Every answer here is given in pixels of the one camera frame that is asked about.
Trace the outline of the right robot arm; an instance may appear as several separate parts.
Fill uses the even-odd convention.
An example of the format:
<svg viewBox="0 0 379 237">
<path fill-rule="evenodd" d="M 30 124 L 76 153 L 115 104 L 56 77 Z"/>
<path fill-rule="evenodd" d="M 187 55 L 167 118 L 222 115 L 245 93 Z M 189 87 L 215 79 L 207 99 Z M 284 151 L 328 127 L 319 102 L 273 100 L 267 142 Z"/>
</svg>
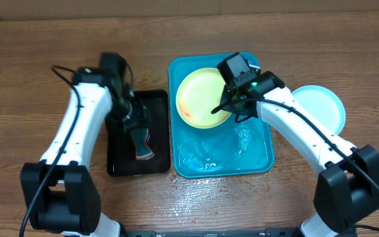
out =
<svg viewBox="0 0 379 237">
<path fill-rule="evenodd" d="M 295 227 L 293 236 L 355 235 L 359 221 L 379 209 L 379 153 L 329 131 L 296 102 L 279 77 L 251 66 L 240 53 L 225 58 L 217 69 L 226 85 L 213 112 L 260 118 L 296 148 L 317 176 L 315 213 Z"/>
</svg>

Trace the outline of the green and orange sponge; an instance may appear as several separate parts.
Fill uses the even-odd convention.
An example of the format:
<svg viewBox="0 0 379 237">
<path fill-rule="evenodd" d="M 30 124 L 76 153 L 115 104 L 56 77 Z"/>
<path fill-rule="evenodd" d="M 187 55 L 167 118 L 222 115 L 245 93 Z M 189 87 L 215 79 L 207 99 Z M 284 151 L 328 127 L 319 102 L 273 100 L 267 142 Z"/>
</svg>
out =
<svg viewBox="0 0 379 237">
<path fill-rule="evenodd" d="M 148 145 L 149 129 L 137 128 L 130 131 L 132 141 L 136 148 L 136 159 L 138 161 L 148 160 L 154 156 L 154 152 Z"/>
</svg>

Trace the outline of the green plate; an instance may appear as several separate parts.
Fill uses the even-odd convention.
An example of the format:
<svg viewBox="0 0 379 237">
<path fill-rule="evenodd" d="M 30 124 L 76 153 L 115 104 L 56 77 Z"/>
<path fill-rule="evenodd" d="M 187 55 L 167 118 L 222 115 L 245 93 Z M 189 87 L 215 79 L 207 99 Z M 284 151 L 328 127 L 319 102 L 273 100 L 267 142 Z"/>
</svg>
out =
<svg viewBox="0 0 379 237">
<path fill-rule="evenodd" d="M 182 120 L 194 128 L 214 128 L 231 112 L 211 111 L 220 105 L 225 82 L 216 68 L 200 68 L 188 74 L 176 92 L 176 108 Z"/>
</svg>

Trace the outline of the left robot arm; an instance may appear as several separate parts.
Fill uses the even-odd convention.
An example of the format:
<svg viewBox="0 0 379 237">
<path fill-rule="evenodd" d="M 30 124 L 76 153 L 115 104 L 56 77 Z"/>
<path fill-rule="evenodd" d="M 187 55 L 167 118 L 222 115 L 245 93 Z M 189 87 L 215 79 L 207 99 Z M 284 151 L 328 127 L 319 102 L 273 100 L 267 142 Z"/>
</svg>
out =
<svg viewBox="0 0 379 237">
<path fill-rule="evenodd" d="M 96 68 L 80 67 L 67 79 L 71 88 L 63 121 L 37 163 L 25 163 L 20 180 L 27 210 L 20 225 L 66 236 L 125 236 L 121 224 L 101 211 L 101 198 L 89 174 L 92 152 L 104 121 L 116 134 L 125 134 L 135 147 L 135 158 L 152 158 L 148 146 L 148 110 L 126 83 L 130 65 L 118 53 L 102 53 Z"/>
</svg>

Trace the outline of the light blue plate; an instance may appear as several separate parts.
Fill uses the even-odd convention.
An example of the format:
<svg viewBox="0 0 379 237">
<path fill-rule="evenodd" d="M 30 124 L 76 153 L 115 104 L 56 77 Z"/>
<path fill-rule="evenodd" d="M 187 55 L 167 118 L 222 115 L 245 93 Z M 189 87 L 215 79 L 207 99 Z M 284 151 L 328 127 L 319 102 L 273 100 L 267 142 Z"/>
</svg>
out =
<svg viewBox="0 0 379 237">
<path fill-rule="evenodd" d="M 338 135 L 343 130 L 346 122 L 345 107 L 334 92 L 322 86 L 308 85 L 297 88 L 292 95 L 331 132 Z"/>
</svg>

